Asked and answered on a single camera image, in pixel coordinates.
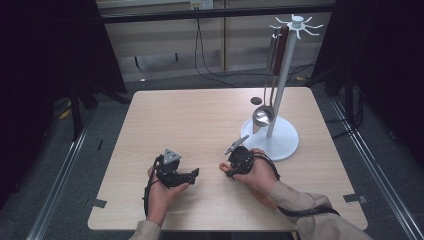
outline table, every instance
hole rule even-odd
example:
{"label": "table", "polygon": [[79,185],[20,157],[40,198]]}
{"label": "table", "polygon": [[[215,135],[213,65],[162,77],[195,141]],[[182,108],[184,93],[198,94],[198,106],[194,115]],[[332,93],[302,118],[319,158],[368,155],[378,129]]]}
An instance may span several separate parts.
{"label": "table", "polygon": [[[182,155],[180,173],[199,167],[196,183],[174,202],[163,224],[175,231],[296,231],[286,217],[262,206],[218,165],[240,138],[242,124],[257,106],[262,88],[140,91],[132,100],[88,226],[93,230],[134,230],[145,219],[147,169],[166,148]],[[367,220],[358,202],[343,195],[352,185],[309,88],[285,88],[279,111],[299,134],[299,147],[276,162],[281,180],[299,191],[329,197],[343,218],[360,229]]]}

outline metal rail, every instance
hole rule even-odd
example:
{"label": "metal rail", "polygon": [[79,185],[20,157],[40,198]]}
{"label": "metal rail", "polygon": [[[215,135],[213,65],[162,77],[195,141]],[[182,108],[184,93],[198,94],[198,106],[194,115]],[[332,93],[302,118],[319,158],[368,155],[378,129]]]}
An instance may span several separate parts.
{"label": "metal rail", "polygon": [[94,110],[91,110],[88,113],[87,123],[85,124],[80,136],[76,141],[72,143],[68,155],[66,156],[65,161],[63,162],[62,168],[60,169],[59,174],[56,177],[53,187],[50,190],[46,201],[44,202],[43,208],[38,213],[38,216],[31,227],[31,230],[26,238],[27,240],[43,239],[47,227],[49,226],[50,220],[52,219],[54,211],[59,203],[59,199],[63,192],[63,189],[66,186],[67,180],[72,170],[72,166],[84,142],[85,136],[87,134],[87,129],[91,125],[93,115]]}
{"label": "metal rail", "polygon": [[164,20],[182,20],[182,19],[200,19],[200,18],[220,18],[220,17],[243,17],[243,16],[261,16],[278,14],[300,14],[300,13],[318,13],[332,12],[335,4],[318,5],[299,5],[284,7],[266,7],[266,8],[234,8],[234,9],[212,9],[199,11],[175,11],[158,12],[143,14],[115,14],[103,15],[93,18],[68,18],[53,20],[54,23],[69,24],[110,24],[110,23],[128,23],[128,22],[148,22]]}
{"label": "metal rail", "polygon": [[[345,110],[340,101],[332,97],[331,103],[333,104],[333,107],[339,118],[346,119]],[[368,170],[380,188],[383,196],[386,198],[387,203],[389,204],[408,238],[411,240],[423,240],[424,235],[418,227],[414,216],[411,214],[408,207],[405,205],[405,203],[393,188],[390,181],[387,179],[377,160],[371,153],[365,141],[362,139],[362,136],[357,130],[352,128],[347,120],[343,120],[343,125],[346,131],[350,132],[350,138],[358,149],[358,152],[364,160],[365,165],[368,167]]]}

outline white stand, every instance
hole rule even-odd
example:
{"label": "white stand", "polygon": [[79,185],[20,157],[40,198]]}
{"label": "white stand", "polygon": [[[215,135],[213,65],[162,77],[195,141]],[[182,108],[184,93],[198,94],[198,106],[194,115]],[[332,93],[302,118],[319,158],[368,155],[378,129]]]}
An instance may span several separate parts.
{"label": "white stand", "polygon": [[249,135],[243,142],[247,149],[260,148],[272,161],[282,161],[290,157],[299,145],[299,135],[294,126],[282,117],[276,118],[274,134],[267,137],[268,127],[262,127],[253,134],[253,120],[249,119],[241,128],[241,136]]}
{"label": "white stand", "polygon": [[290,157],[299,145],[299,135],[294,126],[284,118],[278,116],[278,110],[280,109],[280,103],[283,97],[296,40],[297,38],[300,39],[299,31],[305,31],[310,35],[318,35],[309,32],[305,27],[319,28],[322,27],[322,25],[317,27],[305,25],[303,17],[294,15],[292,15],[292,22],[282,22],[278,18],[276,19],[280,23],[286,23],[290,29],[283,58],[283,67],[274,101],[274,113],[277,117],[269,126],[262,127],[256,133],[253,133],[253,120],[247,120],[242,126],[241,137],[249,135],[249,138],[243,142],[243,145],[247,149],[260,148],[265,151],[271,160],[281,161]]}

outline hanging hook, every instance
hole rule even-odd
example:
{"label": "hanging hook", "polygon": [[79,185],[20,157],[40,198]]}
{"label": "hanging hook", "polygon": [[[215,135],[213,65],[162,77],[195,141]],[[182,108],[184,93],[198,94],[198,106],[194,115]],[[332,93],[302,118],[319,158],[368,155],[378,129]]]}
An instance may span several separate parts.
{"label": "hanging hook", "polygon": [[281,26],[278,26],[278,27],[276,27],[276,26],[272,26],[272,25],[269,25],[271,28],[274,28],[274,29],[279,29],[279,28],[281,28]]}
{"label": "hanging hook", "polygon": [[319,33],[312,33],[309,30],[307,30],[306,28],[316,29],[316,28],[320,28],[320,27],[323,27],[324,26],[324,25],[319,25],[319,26],[305,25],[305,23],[309,22],[312,19],[312,17],[309,17],[308,20],[303,21],[303,17],[301,17],[301,16],[295,16],[294,14],[292,14],[292,21],[291,22],[284,22],[284,21],[280,20],[278,17],[275,17],[275,19],[279,23],[287,24],[287,27],[289,27],[290,30],[296,31],[296,35],[297,35],[297,38],[298,39],[301,39],[300,38],[300,33],[299,33],[300,31],[305,31],[309,35],[317,36],[317,35],[319,35]]}

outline beige sleeve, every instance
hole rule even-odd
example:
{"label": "beige sleeve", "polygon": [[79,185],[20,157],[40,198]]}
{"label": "beige sleeve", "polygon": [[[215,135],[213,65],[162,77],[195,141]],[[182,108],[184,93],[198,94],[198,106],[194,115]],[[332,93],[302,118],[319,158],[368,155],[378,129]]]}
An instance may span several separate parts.
{"label": "beige sleeve", "polygon": [[160,227],[150,221],[138,222],[137,229],[130,240],[158,240],[160,237]]}
{"label": "beige sleeve", "polygon": [[[290,211],[307,210],[318,206],[331,207],[331,203],[326,196],[301,193],[282,182],[277,182],[274,185],[270,197],[278,206]],[[302,240],[371,239],[362,230],[332,213],[317,214],[302,218],[289,218],[289,220],[298,225],[299,235]]]}

